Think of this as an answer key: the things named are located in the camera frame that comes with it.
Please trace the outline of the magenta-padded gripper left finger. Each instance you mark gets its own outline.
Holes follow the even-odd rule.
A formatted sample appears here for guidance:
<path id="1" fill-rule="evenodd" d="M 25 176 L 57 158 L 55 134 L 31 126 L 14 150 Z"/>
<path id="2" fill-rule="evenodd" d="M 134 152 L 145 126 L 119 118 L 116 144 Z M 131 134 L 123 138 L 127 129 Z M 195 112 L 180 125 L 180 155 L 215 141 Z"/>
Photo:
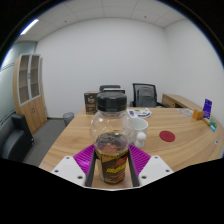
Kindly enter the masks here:
<path id="1" fill-rule="evenodd" d="M 90 145 L 75 156 L 65 156 L 51 173 L 79 186 L 91 186 L 95 160 L 94 146 Z"/>

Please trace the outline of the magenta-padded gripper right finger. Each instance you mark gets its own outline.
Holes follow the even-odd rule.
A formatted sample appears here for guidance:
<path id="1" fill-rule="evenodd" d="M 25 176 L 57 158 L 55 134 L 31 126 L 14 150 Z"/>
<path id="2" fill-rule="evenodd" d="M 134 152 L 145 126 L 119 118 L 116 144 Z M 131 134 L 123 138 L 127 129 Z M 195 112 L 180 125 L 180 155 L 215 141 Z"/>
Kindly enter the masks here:
<path id="1" fill-rule="evenodd" d="M 150 156 L 133 145 L 129 146 L 128 161 L 134 186 L 145 186 L 173 173 L 160 156 Z"/>

